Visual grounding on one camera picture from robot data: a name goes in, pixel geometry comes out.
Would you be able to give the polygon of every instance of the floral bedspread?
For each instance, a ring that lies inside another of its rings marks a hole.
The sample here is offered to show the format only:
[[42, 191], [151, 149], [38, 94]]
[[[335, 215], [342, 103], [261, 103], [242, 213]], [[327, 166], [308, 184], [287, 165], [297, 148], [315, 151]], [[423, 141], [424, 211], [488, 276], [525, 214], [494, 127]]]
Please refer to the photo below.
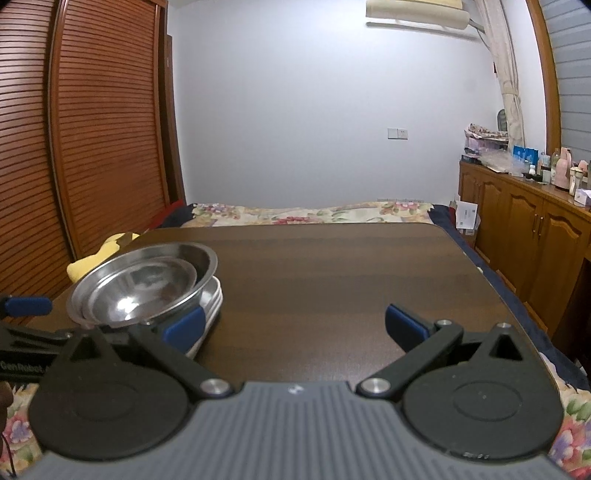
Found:
[[[324, 209], [258, 209], [220, 203], [199, 203], [193, 220], [183, 227], [230, 225], [290, 225], [298, 223], [432, 223], [429, 203], [368, 202]], [[591, 393], [576, 390], [564, 383], [556, 369], [543, 355], [558, 386], [564, 405], [564, 422], [549, 452], [550, 458], [573, 478], [591, 475]], [[10, 444], [15, 470], [21, 473], [41, 457], [41, 450], [29, 427], [27, 410], [37, 390], [30, 384], [13, 390], [14, 403], [8, 409], [4, 436]], [[0, 457], [0, 468], [11, 471], [7, 449]]]
[[367, 202], [322, 209], [264, 209], [196, 203], [193, 220], [183, 227], [233, 225], [291, 225], [295, 223], [433, 223], [430, 203]]

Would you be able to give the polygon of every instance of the gray gripper base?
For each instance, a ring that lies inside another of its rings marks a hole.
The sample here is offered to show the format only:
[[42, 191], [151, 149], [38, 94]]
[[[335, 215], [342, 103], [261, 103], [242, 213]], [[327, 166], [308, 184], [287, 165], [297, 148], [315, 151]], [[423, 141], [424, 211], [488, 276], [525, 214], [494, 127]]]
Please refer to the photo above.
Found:
[[543, 455], [508, 465], [421, 443], [392, 404], [344, 382], [247, 383], [202, 402], [183, 430], [133, 458], [86, 463], [48, 452], [26, 480], [565, 480]]

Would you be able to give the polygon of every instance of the metal pivot screw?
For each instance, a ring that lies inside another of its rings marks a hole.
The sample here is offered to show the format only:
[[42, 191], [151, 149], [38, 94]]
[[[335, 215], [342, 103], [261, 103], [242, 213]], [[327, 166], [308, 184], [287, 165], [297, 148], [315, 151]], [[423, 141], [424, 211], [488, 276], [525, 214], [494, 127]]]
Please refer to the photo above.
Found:
[[199, 388], [201, 388], [201, 390], [207, 395], [219, 397], [230, 391], [230, 384], [221, 378], [210, 378], [209, 380], [201, 382]]
[[373, 395], [380, 395], [384, 392], [387, 392], [390, 390], [391, 386], [392, 385], [388, 380], [378, 377], [368, 378], [367, 380], [363, 380], [361, 382], [361, 388], [365, 392], [371, 393]]

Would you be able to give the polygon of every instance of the bed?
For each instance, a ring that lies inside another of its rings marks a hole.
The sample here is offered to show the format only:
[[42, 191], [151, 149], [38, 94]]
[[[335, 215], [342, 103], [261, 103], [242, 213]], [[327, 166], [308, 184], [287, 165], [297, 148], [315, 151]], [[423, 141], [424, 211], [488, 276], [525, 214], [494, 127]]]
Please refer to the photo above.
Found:
[[[564, 405], [564, 422], [550, 457], [577, 479], [591, 474], [591, 393], [586, 376], [558, 351], [548, 336], [529, 318], [519, 299], [463, 240], [452, 223], [449, 208], [442, 205], [399, 202], [368, 202], [324, 209], [260, 209], [218, 203], [182, 206], [168, 215], [161, 227], [217, 227], [230, 225], [293, 225], [299, 223], [432, 223], [443, 228], [481, 271], [520, 322], [553, 376]], [[41, 455], [28, 427], [27, 407], [36, 385], [15, 390], [4, 435], [11, 445], [17, 472]], [[4, 449], [0, 468], [9, 469]]]

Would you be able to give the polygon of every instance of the black circular disc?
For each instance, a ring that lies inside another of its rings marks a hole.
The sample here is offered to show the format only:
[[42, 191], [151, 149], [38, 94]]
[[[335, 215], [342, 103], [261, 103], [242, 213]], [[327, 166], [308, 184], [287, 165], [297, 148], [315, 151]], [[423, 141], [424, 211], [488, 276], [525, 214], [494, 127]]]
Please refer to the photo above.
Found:
[[39, 443], [59, 455], [125, 458], [162, 442], [187, 413], [183, 387], [155, 370], [90, 359], [57, 373], [42, 380], [29, 417]]
[[465, 458], [510, 460], [548, 448], [563, 412], [552, 384], [519, 362], [441, 368], [407, 388], [402, 407], [431, 444]]

